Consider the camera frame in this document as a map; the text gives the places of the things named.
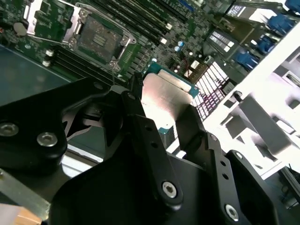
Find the mounting hole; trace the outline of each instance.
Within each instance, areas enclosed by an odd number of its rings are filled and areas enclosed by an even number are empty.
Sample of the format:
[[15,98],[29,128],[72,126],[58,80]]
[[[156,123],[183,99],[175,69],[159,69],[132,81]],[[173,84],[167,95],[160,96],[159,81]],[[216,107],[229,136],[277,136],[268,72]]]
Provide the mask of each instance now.
[[148,127],[148,126],[145,126],[146,130],[148,131],[152,131],[152,128],[151,127]]
[[155,148],[155,149],[157,149],[157,148],[158,148],[158,144],[157,144],[157,143],[155,143],[155,142],[152,142],[152,143],[151,143],[151,146],[152,146],[153,148]]
[[225,173],[223,173],[222,175],[226,180],[229,180],[229,177]]

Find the green circuit board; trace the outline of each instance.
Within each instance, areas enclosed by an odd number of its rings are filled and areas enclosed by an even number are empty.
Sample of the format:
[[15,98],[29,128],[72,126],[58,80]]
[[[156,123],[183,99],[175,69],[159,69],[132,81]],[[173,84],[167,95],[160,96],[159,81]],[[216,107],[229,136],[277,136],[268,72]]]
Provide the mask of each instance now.
[[0,0],[0,41],[71,80],[122,84],[153,61],[188,79],[212,30],[208,14],[229,6],[199,2]]

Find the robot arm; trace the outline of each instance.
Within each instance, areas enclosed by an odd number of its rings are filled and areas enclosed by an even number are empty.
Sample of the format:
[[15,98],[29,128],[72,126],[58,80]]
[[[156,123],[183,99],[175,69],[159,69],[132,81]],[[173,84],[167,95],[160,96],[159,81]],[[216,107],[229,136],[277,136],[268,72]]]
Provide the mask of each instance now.
[[[0,191],[49,225],[296,224],[247,159],[177,119],[185,159],[168,155],[138,96],[82,79],[0,107]],[[105,128],[109,157],[69,179],[67,141]]]

